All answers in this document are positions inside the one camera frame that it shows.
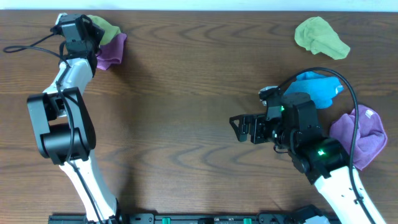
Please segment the large green cloth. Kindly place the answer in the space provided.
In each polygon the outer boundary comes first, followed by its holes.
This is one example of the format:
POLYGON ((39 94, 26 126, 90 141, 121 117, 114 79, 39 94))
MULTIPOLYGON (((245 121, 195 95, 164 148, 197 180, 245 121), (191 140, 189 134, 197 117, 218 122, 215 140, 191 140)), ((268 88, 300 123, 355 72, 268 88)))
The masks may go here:
POLYGON ((114 37, 121 33, 118 26, 111 25, 107 20, 100 16, 88 15, 88 17, 101 29, 104 30, 104 35, 101 39, 100 45, 110 43, 114 37))

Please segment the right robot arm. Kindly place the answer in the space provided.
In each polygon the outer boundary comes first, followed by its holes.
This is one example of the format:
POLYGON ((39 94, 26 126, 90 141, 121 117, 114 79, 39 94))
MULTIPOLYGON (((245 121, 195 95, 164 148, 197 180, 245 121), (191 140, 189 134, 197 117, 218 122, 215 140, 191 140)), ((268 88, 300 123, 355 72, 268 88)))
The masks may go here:
POLYGON ((271 142, 275 151, 287 150, 294 167, 323 195, 341 223, 384 223, 358 171, 349 166, 344 147, 323 134, 309 94, 273 93, 265 113, 233 116, 229 123, 240 142, 271 142))

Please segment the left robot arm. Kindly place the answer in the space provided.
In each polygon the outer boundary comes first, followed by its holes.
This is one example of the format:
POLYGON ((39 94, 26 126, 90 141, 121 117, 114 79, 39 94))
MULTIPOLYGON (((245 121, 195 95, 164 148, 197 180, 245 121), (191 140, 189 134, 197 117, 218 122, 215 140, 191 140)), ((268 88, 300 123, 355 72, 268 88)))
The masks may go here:
POLYGON ((82 97, 95 75, 104 30, 84 14, 61 13, 52 32, 65 38, 60 50, 67 53, 56 54, 59 72, 52 84, 27 99, 38 150, 71 180, 86 210, 83 223, 122 223, 96 161, 95 129, 82 97))

